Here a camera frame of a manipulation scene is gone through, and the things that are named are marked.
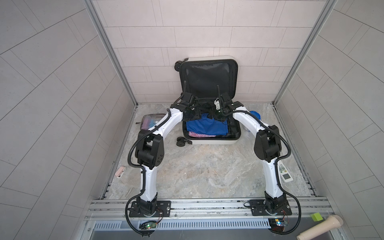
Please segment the blue shirt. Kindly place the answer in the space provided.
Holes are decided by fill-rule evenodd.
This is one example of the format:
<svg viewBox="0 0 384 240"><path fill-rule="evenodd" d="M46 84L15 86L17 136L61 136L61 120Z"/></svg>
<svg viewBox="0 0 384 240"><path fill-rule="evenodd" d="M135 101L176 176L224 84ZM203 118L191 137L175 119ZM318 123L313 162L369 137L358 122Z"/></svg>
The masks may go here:
<svg viewBox="0 0 384 240"><path fill-rule="evenodd" d="M209 119L208 114L202 114L200 120L186 122L187 132L226 136L229 133L228 123Z"/></svg>

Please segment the red white striped cloth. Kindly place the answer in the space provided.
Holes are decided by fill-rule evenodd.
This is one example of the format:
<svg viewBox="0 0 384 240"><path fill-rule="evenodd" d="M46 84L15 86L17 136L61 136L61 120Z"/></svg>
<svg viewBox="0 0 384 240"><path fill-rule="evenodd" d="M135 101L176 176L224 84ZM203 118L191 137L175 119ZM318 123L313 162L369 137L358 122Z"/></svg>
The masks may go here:
<svg viewBox="0 0 384 240"><path fill-rule="evenodd" d="M208 135L208 134L199 134L199 133L195 133L195 132L188 132L188 135L192 138L199 138L199 139L203 139L203 138L215 138L216 135Z"/></svg>

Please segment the blue lid plastic cup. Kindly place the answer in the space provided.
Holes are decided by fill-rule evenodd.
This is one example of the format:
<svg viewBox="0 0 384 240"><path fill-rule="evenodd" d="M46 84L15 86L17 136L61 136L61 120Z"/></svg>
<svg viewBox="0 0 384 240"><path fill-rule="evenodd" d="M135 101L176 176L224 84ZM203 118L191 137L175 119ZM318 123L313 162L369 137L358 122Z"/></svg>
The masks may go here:
<svg viewBox="0 0 384 240"><path fill-rule="evenodd" d="M257 119L261 120L261 115L256 111L250 111L250 113L255 116Z"/></svg>

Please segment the clear toiletry pouch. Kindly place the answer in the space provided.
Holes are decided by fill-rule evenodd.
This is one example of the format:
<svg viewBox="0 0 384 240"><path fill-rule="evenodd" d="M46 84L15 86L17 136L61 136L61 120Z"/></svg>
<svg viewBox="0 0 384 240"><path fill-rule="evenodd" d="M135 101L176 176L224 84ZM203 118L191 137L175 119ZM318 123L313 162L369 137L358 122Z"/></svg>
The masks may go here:
<svg viewBox="0 0 384 240"><path fill-rule="evenodd" d="M141 121L140 130L150 130L160 124L162 119L166 116L166 114L149 114L144 115Z"/></svg>

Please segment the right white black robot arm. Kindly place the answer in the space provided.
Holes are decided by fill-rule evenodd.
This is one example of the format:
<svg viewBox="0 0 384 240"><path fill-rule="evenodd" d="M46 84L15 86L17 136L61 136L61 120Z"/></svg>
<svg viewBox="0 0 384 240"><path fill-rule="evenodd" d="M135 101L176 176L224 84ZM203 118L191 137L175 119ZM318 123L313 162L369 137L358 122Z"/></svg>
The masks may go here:
<svg viewBox="0 0 384 240"><path fill-rule="evenodd" d="M265 209L270 215L278 213L279 208L286 202L286 194L280 183L277 169L278 158L282 150L281 136L277 126L267 126L258 117L249 112L240 102L233 102L228 93L219 94L214 104L216 110L213 116L224 120L230 116L245 126L254 136L254 152L262 161L266 179Z"/></svg>

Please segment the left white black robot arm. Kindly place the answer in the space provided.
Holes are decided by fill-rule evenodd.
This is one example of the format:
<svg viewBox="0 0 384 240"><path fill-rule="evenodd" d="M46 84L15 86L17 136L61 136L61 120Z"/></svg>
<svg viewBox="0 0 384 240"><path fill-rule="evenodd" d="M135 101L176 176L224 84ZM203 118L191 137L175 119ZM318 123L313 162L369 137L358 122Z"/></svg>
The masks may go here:
<svg viewBox="0 0 384 240"><path fill-rule="evenodd" d="M153 215L157 207L156 179L158 166L165 156L164 138L192 110L194 101L191 93L182 94L158 123L148 130L141 130L138 135L135 157L142 168L142 187L137 204L146 216Z"/></svg>

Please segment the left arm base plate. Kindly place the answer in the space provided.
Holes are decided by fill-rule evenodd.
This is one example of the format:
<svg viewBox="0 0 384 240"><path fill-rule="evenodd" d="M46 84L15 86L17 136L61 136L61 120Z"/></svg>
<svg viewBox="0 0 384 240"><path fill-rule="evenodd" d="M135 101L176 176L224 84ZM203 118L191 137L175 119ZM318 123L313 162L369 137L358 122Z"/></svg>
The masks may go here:
<svg viewBox="0 0 384 240"><path fill-rule="evenodd" d="M129 207L130 218L169 217L171 201L134 201Z"/></svg>

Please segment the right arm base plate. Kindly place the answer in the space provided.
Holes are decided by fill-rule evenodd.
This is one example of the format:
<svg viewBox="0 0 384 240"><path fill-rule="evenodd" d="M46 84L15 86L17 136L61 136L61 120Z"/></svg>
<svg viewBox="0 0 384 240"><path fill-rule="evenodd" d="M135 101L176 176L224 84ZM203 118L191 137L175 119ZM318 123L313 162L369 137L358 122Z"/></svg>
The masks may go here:
<svg viewBox="0 0 384 240"><path fill-rule="evenodd" d="M283 216L292 215L289 202L283 200L249 200L245 206L250 208L252 216Z"/></svg>

